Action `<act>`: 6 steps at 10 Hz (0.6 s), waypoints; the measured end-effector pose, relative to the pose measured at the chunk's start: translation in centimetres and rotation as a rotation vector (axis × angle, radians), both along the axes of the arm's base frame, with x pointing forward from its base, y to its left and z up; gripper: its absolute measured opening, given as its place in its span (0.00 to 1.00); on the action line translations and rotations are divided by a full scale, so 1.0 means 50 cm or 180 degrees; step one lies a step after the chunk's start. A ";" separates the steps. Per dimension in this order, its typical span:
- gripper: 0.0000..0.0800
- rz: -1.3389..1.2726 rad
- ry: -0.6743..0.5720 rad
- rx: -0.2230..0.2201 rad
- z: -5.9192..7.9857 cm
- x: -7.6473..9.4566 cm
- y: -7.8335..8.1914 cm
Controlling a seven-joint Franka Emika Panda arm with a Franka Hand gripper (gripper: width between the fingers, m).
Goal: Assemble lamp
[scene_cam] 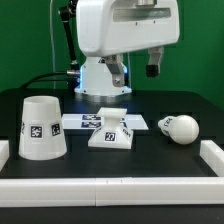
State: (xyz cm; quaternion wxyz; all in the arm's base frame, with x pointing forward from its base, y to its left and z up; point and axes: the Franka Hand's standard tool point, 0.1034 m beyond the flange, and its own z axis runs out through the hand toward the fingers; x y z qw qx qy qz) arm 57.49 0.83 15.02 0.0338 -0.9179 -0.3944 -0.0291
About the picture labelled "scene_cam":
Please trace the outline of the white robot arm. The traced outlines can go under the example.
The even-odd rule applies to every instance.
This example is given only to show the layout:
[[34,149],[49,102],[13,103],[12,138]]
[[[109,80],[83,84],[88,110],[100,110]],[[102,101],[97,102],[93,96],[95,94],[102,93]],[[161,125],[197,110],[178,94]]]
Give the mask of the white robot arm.
[[164,47],[180,35],[177,0],[79,0],[76,24],[86,61],[75,92],[95,102],[132,92],[125,84],[125,53],[146,49],[146,74],[156,77]]

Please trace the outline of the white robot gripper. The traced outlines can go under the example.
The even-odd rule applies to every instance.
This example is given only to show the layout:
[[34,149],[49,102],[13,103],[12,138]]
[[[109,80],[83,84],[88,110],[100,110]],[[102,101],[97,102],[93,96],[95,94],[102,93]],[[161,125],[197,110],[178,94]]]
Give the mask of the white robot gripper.
[[79,0],[76,20],[81,51],[87,57],[107,56],[115,87],[125,84],[119,53],[150,48],[146,75],[155,78],[163,46],[176,43],[180,34],[177,0]]

